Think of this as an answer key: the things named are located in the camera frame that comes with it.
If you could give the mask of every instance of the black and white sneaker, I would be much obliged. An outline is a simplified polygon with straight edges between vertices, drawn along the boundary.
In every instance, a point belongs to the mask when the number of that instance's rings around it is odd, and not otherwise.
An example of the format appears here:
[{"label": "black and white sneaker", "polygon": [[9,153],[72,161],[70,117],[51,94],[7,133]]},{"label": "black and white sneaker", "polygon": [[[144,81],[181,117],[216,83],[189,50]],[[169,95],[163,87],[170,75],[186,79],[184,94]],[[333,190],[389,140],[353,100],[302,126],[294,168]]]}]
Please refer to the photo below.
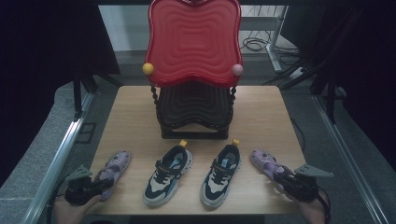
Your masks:
[{"label": "black and white sneaker", "polygon": [[163,159],[157,161],[154,174],[148,181],[143,201],[150,206],[167,203],[177,191],[178,181],[192,166],[192,154],[182,140],[179,146],[171,148]]},{"label": "black and white sneaker", "polygon": [[227,198],[230,181],[241,166],[237,145],[238,141],[233,140],[220,152],[201,186],[201,201],[209,207],[217,208]]}]

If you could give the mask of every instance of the wooden tabletop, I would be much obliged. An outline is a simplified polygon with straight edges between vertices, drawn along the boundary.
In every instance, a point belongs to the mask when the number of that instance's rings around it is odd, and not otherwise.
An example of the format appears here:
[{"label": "wooden tabletop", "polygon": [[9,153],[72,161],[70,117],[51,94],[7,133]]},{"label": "wooden tabletop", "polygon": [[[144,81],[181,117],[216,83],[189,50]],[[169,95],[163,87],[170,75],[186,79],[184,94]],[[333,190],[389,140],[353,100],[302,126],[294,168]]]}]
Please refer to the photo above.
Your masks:
[{"label": "wooden tabletop", "polygon": [[[304,156],[277,87],[236,87],[233,121],[228,140],[189,140],[193,156],[191,169],[180,178],[176,195],[159,207],[143,202],[143,192],[155,171],[155,162],[180,140],[161,138],[154,101],[149,86],[121,87],[109,115],[91,171],[96,174],[119,150],[132,159],[117,182],[112,196],[93,207],[102,215],[221,215],[287,214],[297,207],[280,194],[271,180],[251,162],[253,149],[270,151],[291,170],[305,164]],[[210,165],[225,145],[240,141],[241,169],[231,181],[225,203],[207,209],[200,201],[200,187]]]}]

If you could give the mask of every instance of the hand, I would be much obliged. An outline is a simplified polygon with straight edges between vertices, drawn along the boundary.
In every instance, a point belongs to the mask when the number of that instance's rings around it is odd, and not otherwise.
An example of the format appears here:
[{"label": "hand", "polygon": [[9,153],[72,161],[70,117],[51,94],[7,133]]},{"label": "hand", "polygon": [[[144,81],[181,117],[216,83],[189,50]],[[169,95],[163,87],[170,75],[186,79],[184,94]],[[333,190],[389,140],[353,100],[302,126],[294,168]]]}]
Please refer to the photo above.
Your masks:
[{"label": "hand", "polygon": [[[326,204],[329,205],[329,200],[326,195],[323,192],[320,192],[319,195],[326,202]],[[315,199],[311,203],[305,203],[298,201],[288,193],[286,193],[286,196],[297,203],[298,208],[300,209],[305,221],[308,224],[324,224],[326,222],[324,207],[318,199]]]},{"label": "hand", "polygon": [[96,195],[82,206],[73,206],[64,196],[59,196],[55,200],[54,209],[58,224],[79,224],[94,204],[99,202],[101,195]]}]

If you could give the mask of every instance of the purple sneaker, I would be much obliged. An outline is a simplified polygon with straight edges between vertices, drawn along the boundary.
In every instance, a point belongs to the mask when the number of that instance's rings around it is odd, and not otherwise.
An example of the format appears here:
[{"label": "purple sneaker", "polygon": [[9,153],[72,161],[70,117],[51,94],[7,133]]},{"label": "purple sneaker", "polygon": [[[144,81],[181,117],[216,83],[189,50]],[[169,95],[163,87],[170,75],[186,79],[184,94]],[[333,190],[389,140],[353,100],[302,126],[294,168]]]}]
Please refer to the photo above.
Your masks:
[{"label": "purple sneaker", "polygon": [[[294,176],[294,172],[287,166],[279,164],[276,162],[275,157],[273,157],[269,152],[262,149],[255,149],[251,153],[251,160],[253,164],[256,165],[259,170],[261,170],[265,175],[267,175],[271,180],[274,181],[274,173],[284,173],[285,175]],[[276,187],[279,191],[283,192],[283,186],[277,184]]]},{"label": "purple sneaker", "polygon": [[117,180],[120,178],[122,173],[125,171],[126,167],[129,165],[129,161],[131,157],[127,151],[119,151],[111,157],[110,160],[105,165],[105,168],[100,170],[96,175],[93,183],[103,179],[111,179],[114,178],[113,187],[106,189],[102,193],[101,202],[107,200],[111,193],[113,192],[114,186],[116,186]]}]

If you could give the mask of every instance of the sneaker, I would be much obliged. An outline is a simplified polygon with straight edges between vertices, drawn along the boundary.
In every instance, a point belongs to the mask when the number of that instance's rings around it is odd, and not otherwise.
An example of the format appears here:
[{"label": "sneaker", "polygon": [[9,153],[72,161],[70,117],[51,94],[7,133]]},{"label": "sneaker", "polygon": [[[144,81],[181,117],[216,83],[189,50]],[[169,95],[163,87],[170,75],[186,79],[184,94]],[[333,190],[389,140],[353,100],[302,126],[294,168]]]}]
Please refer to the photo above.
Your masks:
[{"label": "sneaker", "polygon": [[192,166],[192,154],[185,148],[182,140],[179,146],[171,148],[163,159],[157,161],[157,168],[148,181],[143,201],[150,206],[169,202],[175,195],[178,181]]},{"label": "sneaker", "polygon": [[105,168],[100,170],[96,175],[93,183],[104,179],[114,178],[113,186],[109,189],[105,189],[102,192],[102,197],[100,199],[101,202],[107,200],[111,196],[114,186],[116,185],[122,173],[128,167],[130,160],[131,157],[127,151],[119,151],[115,153],[114,156],[110,158],[110,160],[108,160]]},{"label": "sneaker", "polygon": [[230,190],[230,181],[241,166],[241,157],[237,147],[238,141],[233,140],[213,160],[211,169],[201,186],[201,201],[209,207],[221,206]]},{"label": "sneaker", "polygon": [[[273,157],[268,151],[262,149],[253,150],[251,153],[251,160],[253,164],[259,168],[265,175],[267,175],[272,181],[274,180],[274,173],[284,173],[285,175],[294,175],[294,172],[287,166],[276,162],[276,158]],[[276,188],[283,192],[283,186],[276,183]]]}]

